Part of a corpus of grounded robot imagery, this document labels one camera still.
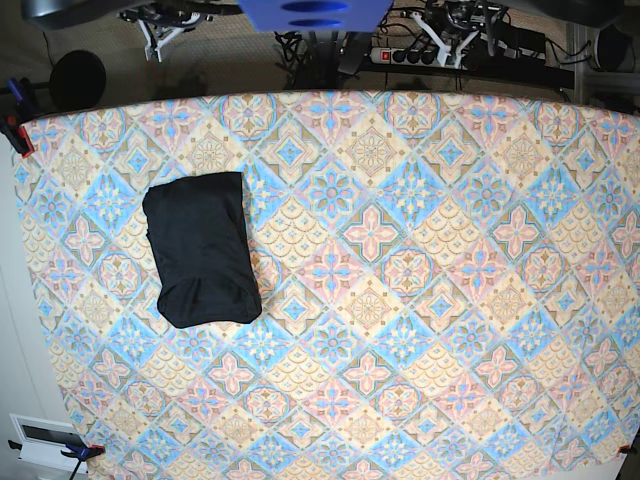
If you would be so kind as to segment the black t-shirt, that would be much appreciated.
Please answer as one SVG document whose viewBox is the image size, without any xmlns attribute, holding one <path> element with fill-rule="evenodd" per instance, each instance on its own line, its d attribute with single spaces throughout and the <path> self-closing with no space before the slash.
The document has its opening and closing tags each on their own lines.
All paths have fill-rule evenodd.
<svg viewBox="0 0 640 480">
<path fill-rule="evenodd" d="M 142 201 L 161 281 L 159 313 L 178 329 L 249 324 L 262 313 L 239 172 L 189 176 L 150 188 Z"/>
</svg>

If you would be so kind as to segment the blue clamp bottom left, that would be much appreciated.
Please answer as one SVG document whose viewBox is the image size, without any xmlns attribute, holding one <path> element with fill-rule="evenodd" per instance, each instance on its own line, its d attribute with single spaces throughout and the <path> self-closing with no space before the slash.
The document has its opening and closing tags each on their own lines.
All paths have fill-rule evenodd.
<svg viewBox="0 0 640 480">
<path fill-rule="evenodd" d="M 105 448 L 98 445 L 18 443 L 12 440 L 7 443 L 11 450 L 19 452 L 19 460 L 67 472 L 69 479 L 74 479 L 78 474 L 87 474 L 88 461 L 105 453 Z"/>
</svg>

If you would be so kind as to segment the red black clamp left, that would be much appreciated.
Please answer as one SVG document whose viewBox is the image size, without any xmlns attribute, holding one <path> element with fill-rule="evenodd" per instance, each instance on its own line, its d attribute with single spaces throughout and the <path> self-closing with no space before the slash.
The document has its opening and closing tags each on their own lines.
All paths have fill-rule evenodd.
<svg viewBox="0 0 640 480">
<path fill-rule="evenodd" d="M 29 157 L 34 152 L 34 147 L 25 128 L 18 122 L 16 117 L 2 116 L 0 130 L 16 152 L 23 158 Z"/>
</svg>

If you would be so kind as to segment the black round stool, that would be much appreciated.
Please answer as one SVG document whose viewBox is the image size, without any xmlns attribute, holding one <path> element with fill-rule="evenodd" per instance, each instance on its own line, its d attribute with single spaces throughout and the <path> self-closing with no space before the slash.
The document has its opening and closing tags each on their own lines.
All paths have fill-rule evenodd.
<svg viewBox="0 0 640 480">
<path fill-rule="evenodd" d="M 95 107 L 106 87 L 106 70 L 100 58 L 87 50 L 74 50 L 54 66 L 49 93 L 54 106 L 63 112 Z"/>
</svg>

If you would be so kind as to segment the patterned tablecloth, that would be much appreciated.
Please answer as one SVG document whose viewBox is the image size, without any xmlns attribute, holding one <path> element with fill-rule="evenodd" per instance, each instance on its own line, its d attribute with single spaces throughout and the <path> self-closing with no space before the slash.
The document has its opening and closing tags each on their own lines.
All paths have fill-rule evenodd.
<svg viewBox="0 0 640 480">
<path fill-rule="evenodd" d="M 95 479 L 519 479 L 639 429 L 639 120 L 415 92 L 27 124 L 27 265 Z M 176 329 L 142 202 L 243 176 L 262 315 Z"/>
</svg>

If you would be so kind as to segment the white power strip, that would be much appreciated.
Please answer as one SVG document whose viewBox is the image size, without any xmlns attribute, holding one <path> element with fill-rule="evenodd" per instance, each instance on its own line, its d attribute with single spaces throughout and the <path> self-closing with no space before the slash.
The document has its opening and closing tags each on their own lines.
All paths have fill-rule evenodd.
<svg viewBox="0 0 640 480">
<path fill-rule="evenodd" d="M 369 58 L 379 65 L 400 65 L 416 67 L 434 67 L 461 69 L 463 52 L 441 52 L 439 48 L 402 49 L 391 47 L 373 47 Z"/>
</svg>

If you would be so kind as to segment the white wall vent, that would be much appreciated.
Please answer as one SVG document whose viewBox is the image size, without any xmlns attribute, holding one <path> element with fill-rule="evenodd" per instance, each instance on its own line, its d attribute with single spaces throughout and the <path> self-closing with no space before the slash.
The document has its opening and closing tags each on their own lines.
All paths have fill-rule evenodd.
<svg viewBox="0 0 640 480">
<path fill-rule="evenodd" d="M 16 443 L 21 445 L 18 459 L 24 463 L 71 473 L 77 461 L 62 454 L 67 444 L 82 446 L 83 439 L 68 423 L 11 414 Z"/>
</svg>

